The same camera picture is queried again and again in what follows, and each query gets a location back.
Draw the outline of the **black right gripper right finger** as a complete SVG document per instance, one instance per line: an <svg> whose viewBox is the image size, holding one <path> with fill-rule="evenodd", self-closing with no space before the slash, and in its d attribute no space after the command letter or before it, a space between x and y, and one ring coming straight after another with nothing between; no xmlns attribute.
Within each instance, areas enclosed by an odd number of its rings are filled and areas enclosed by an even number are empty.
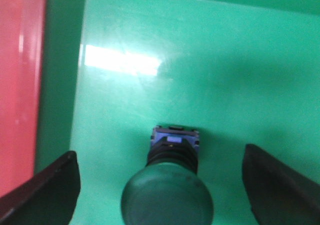
<svg viewBox="0 0 320 225"><path fill-rule="evenodd" d="M242 181L260 225L318 225L320 186L257 145L245 146Z"/></svg>

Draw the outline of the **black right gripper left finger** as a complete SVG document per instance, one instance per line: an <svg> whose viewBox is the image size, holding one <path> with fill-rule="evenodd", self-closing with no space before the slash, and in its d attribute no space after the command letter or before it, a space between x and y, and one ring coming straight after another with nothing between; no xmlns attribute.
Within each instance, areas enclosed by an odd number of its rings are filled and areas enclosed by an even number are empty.
<svg viewBox="0 0 320 225"><path fill-rule="evenodd" d="M68 225L80 190L77 154L71 150L0 198L0 223Z"/></svg>

